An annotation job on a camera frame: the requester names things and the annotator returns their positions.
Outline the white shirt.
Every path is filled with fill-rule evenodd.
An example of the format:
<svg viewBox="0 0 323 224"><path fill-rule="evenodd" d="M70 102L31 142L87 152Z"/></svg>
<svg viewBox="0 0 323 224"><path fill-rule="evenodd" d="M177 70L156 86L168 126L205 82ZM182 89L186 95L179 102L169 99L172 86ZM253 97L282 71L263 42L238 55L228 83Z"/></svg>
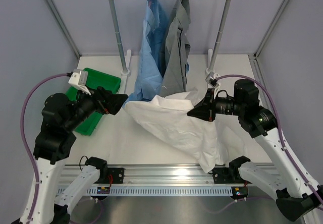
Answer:
<svg viewBox="0 0 323 224"><path fill-rule="evenodd" d="M207 173L245 154L245 144L220 119L213 122L187 116L198 100L197 90L151 101L128 100L124 109L133 120L162 142L196 159Z"/></svg>

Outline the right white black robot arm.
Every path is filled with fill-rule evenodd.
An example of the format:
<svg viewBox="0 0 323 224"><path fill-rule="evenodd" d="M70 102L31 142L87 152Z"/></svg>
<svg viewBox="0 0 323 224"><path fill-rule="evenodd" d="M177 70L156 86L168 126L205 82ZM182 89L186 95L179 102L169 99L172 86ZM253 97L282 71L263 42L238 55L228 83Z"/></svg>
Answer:
<svg viewBox="0 0 323 224"><path fill-rule="evenodd" d="M259 90L264 87L254 79L237 75L233 96L220 97L215 86L219 79L209 79L205 97L187 115L212 122L216 116L237 116L239 125L266 152L279 173L275 178L261 170L249 158L238 157L225 169L235 183L252 183L276 203L281 214L296 221L322 207L322 185L302 165L284 137L277 110L260 105Z"/></svg>

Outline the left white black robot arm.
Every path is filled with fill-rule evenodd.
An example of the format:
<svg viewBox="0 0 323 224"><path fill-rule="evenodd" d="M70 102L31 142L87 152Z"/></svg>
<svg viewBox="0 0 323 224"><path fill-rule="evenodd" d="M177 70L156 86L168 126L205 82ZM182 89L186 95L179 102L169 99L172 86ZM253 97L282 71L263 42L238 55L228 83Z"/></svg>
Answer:
<svg viewBox="0 0 323 224"><path fill-rule="evenodd" d="M90 94L79 92L75 101L63 93L46 99L32 154L34 180L25 210L15 223L68 223L76 204L92 184L113 179L105 160L90 157L63 194L56 195L59 178L76 141L73 131L94 112L116 115L127 98L126 94L97 87Z"/></svg>

